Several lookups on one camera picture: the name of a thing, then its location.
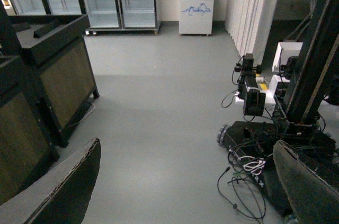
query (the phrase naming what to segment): white vertical blind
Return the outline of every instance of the white vertical blind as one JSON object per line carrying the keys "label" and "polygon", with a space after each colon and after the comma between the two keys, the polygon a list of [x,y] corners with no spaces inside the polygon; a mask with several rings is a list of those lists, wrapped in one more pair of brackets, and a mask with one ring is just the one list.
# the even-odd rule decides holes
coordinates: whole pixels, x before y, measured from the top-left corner
{"label": "white vertical blind", "polygon": [[277,0],[228,0],[225,27],[240,56],[253,53],[255,64],[264,56]]}

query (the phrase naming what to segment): white chest freezer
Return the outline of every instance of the white chest freezer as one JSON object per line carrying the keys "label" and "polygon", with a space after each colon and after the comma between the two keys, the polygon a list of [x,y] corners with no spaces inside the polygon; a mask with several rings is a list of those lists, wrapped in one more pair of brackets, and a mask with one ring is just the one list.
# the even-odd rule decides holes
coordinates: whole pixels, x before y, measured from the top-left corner
{"label": "white chest freezer", "polygon": [[179,34],[212,33],[214,0],[180,0]]}

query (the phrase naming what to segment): wheel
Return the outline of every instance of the wheel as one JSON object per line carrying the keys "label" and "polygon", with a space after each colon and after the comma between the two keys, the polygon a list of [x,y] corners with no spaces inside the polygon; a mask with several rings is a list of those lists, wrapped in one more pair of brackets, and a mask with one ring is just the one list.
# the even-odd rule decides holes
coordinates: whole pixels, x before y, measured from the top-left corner
{"label": "wheel", "polygon": [[219,146],[225,147],[225,137],[226,137],[227,130],[229,128],[230,128],[229,125],[224,124],[219,130],[218,135],[217,135],[217,142]]}

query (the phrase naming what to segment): gray floor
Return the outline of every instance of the gray floor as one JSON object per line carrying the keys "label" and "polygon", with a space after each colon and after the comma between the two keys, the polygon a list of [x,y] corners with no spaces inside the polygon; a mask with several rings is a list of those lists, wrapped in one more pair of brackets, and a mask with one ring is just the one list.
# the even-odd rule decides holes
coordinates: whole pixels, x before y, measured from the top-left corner
{"label": "gray floor", "polygon": [[[168,26],[159,35],[87,37],[86,45],[101,97],[60,151],[62,161],[91,138],[101,140],[83,224],[254,223],[216,188],[228,166],[216,134],[243,119],[242,106],[220,107],[235,89],[230,76],[238,56],[230,36],[220,28],[211,37],[179,37]],[[231,176],[221,190],[239,203],[226,185]],[[258,213],[250,192],[239,192]],[[264,223],[283,223],[269,204]]]}

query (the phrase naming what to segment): black metal pole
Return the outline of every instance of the black metal pole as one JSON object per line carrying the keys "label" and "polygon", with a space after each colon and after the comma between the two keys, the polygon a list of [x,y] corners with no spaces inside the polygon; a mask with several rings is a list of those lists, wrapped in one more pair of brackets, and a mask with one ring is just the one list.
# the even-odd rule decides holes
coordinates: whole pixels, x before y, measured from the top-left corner
{"label": "black metal pole", "polygon": [[2,47],[0,50],[2,54],[5,56],[20,55],[22,49],[19,39],[2,2],[0,2],[0,22],[0,44]]}
{"label": "black metal pole", "polygon": [[309,124],[339,70],[339,0],[318,0],[283,107],[291,122]]}

